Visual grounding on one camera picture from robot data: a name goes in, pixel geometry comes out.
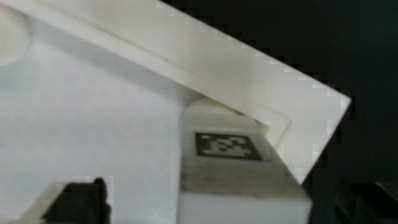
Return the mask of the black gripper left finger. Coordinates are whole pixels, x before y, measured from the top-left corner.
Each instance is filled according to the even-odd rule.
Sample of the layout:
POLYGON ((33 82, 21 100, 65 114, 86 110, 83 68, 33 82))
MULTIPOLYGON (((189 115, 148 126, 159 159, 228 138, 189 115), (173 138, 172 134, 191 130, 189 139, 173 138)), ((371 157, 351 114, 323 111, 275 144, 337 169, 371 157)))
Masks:
POLYGON ((13 224, 111 224, 106 183, 51 183, 13 224))

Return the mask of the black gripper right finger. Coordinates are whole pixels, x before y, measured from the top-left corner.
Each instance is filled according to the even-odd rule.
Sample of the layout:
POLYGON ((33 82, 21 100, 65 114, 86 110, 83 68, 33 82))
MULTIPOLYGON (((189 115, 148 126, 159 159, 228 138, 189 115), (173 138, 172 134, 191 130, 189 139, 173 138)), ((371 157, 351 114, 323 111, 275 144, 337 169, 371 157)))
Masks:
POLYGON ((331 224, 398 224, 398 184, 340 184, 333 194, 331 224))

